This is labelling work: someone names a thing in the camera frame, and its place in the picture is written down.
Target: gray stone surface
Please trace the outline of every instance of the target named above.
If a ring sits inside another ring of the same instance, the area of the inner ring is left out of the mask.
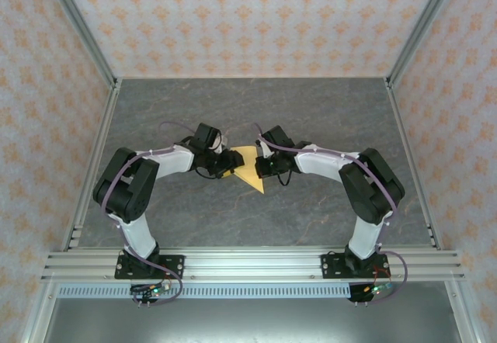
[[[219,128],[229,146],[253,145],[252,122],[277,124],[295,141],[339,151],[379,150],[404,184],[400,215],[386,244],[429,244],[429,235],[394,114],[380,78],[125,80],[99,175],[118,147],[148,150],[188,136],[163,120]],[[206,180],[194,172],[155,184],[148,223],[162,247],[345,245],[355,214],[343,187],[317,175],[296,175],[287,187],[264,181],[262,195],[236,177]],[[80,246],[121,246],[91,202]]]

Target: wall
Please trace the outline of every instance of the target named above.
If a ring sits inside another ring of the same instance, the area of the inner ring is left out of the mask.
[[[75,0],[127,77],[389,74],[428,0]]]
[[[0,0],[0,341],[60,250],[108,89],[57,0]]]
[[[395,93],[443,244],[497,337],[497,0],[449,0]]]

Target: yellow triangular object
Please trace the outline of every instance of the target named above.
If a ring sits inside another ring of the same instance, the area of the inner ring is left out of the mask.
[[[231,147],[232,151],[237,151],[243,157],[245,165],[235,169],[235,175],[247,184],[253,186],[264,194],[264,185],[262,179],[257,176],[255,170],[255,159],[257,158],[256,147]]]

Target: patterned wallpaper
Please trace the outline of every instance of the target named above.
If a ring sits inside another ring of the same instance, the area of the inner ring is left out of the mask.
[[[385,76],[428,0],[75,0],[127,77]]]
[[[447,248],[497,339],[497,0],[449,0],[396,89]]]
[[[108,89],[57,0],[0,0],[0,341],[59,250]]]

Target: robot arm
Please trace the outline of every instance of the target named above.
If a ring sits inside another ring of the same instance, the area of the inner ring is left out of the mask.
[[[203,123],[194,135],[174,144],[171,150],[138,158],[123,176],[118,176],[120,169],[139,154],[141,152],[125,147],[118,149],[97,182],[93,199],[102,205],[111,183],[118,177],[107,201],[106,212],[122,230],[127,264],[138,270],[142,278],[147,278],[154,269],[135,258],[133,252],[151,263],[158,262],[159,246],[150,234],[145,216],[155,181],[198,168],[205,168],[213,178],[221,178],[225,172],[233,171],[244,162],[237,151],[226,148],[226,140],[219,130]],[[132,273],[134,278],[138,278],[137,272]]]
[[[346,265],[354,272],[367,268],[375,256],[384,219],[392,212],[384,194],[374,182],[368,180],[360,166],[353,163],[353,159],[367,165],[386,188],[395,205],[405,195],[402,184],[378,151],[368,148],[362,153],[325,153],[315,144],[300,142],[295,145],[280,126],[264,133],[262,138],[279,147],[300,149],[302,152],[282,151],[260,140],[258,145],[262,148],[263,156],[256,159],[256,171],[260,178],[296,172],[324,176],[343,184],[356,213],[356,226],[345,250]]]

